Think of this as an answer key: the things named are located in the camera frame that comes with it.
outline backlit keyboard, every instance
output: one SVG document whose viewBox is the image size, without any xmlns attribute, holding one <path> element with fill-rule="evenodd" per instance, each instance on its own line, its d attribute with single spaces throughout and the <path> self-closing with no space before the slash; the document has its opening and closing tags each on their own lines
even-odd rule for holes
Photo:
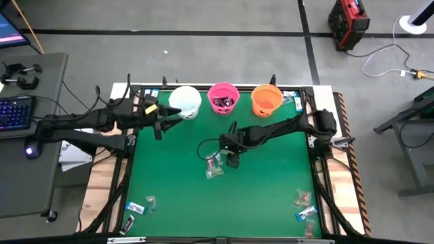
<svg viewBox="0 0 434 244">
<path fill-rule="evenodd" d="M 0 98 L 0 133 L 28 129 L 32 122 L 35 97 Z"/>
</svg>

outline computer mouse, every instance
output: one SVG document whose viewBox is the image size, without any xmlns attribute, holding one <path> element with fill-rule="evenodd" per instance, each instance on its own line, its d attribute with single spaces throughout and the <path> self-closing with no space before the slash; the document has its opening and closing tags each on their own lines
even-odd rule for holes
<svg viewBox="0 0 434 244">
<path fill-rule="evenodd" d="M 42 144 L 28 137 L 24 142 L 24 155 L 27 159 L 37 159 L 42 154 Z"/>
</svg>

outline green tabletop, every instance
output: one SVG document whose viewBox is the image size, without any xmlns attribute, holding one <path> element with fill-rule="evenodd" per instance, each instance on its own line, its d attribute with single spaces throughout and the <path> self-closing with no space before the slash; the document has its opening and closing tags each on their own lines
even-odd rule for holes
<svg viewBox="0 0 434 244">
<path fill-rule="evenodd" d="M 169 91 L 159 101 L 168 104 Z M 128 236 L 147 237 L 303 237 L 306 222 L 299 222 L 293 207 L 297 189 L 313 191 L 304 133 L 269 140 L 240 156 L 238 169 L 223 166 L 224 174 L 207 179 L 207 163 L 197 157 L 204 139 L 218 138 L 233 121 L 239 127 L 269 125 L 294 117 L 294 103 L 282 105 L 269 118 L 252 112 L 250 92 L 242 92 L 229 116 L 216 115 L 201 92 L 196 118 L 183 121 L 154 139 L 153 129 L 138 133 L 127 200 L 146 206 L 146 196 L 156 196 L 157 211 L 144 215 L 125 210 L 124 223 L 135 217 Z M 206 142 L 202 157 L 218 150 Z M 312 194 L 311 203 L 316 203 Z M 317 215 L 313 234 L 321 236 Z"/>
</svg>

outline concrete floor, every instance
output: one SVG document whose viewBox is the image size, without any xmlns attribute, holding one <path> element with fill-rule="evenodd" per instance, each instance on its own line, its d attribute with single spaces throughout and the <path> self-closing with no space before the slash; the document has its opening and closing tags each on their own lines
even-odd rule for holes
<svg viewBox="0 0 434 244">
<path fill-rule="evenodd" d="M 423 1 L 364 0 L 371 17 L 369 33 L 391 33 L 395 19 L 411 14 Z M 177 31 L 302 32 L 297 0 L 39 0 L 19 1 L 35 28 Z M 326 18 L 333 0 L 304 0 L 311 32 L 327 33 Z M 24 26 L 7 9 L 18 26 Z M 428 33 L 434 33 L 430 21 Z M 397 27 L 397 33 L 403 31 Z M 69 54 L 64 81 L 86 104 L 94 86 L 107 98 L 114 82 L 264 83 L 272 73 L 280 84 L 312 84 L 303 37 L 171 37 L 39 35 L 45 52 Z M 362 39 L 354 54 L 366 54 L 392 39 Z M 398 39 L 412 57 L 409 65 L 434 69 L 432 39 Z M 372 128 L 396 115 L 432 81 L 415 81 L 389 73 L 370 78 L 361 73 L 365 58 L 336 52 L 329 38 L 312 38 L 322 85 L 331 85 L 346 99 L 355 152 L 374 237 L 434 242 L 434 195 L 399 199 L 412 179 L 392 131 L 378 136 Z M 33 54 L 29 47 L 0 50 L 1 56 Z M 398 49 L 383 52 L 370 63 L 371 73 L 404 68 Z M 60 103 L 67 111 L 84 108 L 66 91 Z M 0 220 L 0 239 L 65 235 L 75 231 L 83 188 L 59 189 L 55 205 L 61 213 L 53 224 L 37 216 Z"/>
</svg>

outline red device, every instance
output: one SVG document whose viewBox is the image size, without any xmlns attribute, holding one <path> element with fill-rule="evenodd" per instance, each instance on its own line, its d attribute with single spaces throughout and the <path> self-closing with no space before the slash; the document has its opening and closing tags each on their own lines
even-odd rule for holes
<svg viewBox="0 0 434 244">
<path fill-rule="evenodd" d="M 352 50 L 369 28 L 369 23 L 361 0 L 337 0 L 328 16 L 336 50 Z"/>
</svg>

